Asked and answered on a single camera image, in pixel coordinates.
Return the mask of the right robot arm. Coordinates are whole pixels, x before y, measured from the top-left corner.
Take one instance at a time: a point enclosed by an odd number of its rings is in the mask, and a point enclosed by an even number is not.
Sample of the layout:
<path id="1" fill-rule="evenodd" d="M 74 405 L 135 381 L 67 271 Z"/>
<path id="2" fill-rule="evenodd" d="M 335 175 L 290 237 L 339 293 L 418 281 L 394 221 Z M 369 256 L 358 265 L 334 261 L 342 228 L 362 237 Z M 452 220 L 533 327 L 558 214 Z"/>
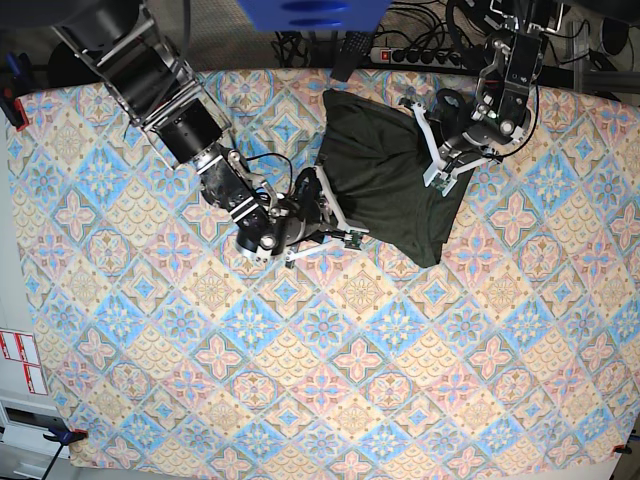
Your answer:
<path id="1" fill-rule="evenodd" d="M 52 25 L 147 136 L 193 167 L 201 194 L 238 226 L 236 248 L 254 262 L 293 262 L 361 239 L 339 206 L 321 165 L 290 175 L 279 193 L 249 158 L 220 140 L 225 131 L 201 101 L 205 90 L 188 65 L 185 46 L 163 35 L 143 1 L 56 1 Z"/>

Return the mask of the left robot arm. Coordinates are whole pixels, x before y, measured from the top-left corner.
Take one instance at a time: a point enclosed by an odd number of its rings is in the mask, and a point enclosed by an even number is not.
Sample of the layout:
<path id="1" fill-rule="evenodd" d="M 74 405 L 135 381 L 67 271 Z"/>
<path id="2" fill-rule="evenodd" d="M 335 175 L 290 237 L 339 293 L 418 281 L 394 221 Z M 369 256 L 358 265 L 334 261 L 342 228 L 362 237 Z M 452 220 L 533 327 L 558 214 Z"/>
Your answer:
<path id="1" fill-rule="evenodd" d="M 548 33 L 559 30 L 563 6 L 557 1 L 491 1 L 502 23 L 482 47 L 465 48 L 454 20 L 460 1 L 449 1 L 445 19 L 452 43 L 467 67 L 479 70 L 473 94 L 452 89 L 436 93 L 429 121 L 438 152 L 438 168 L 452 173 L 476 161 L 502 160 L 494 150 L 532 135 L 537 115 L 527 109 L 530 90 L 542 70 Z"/>

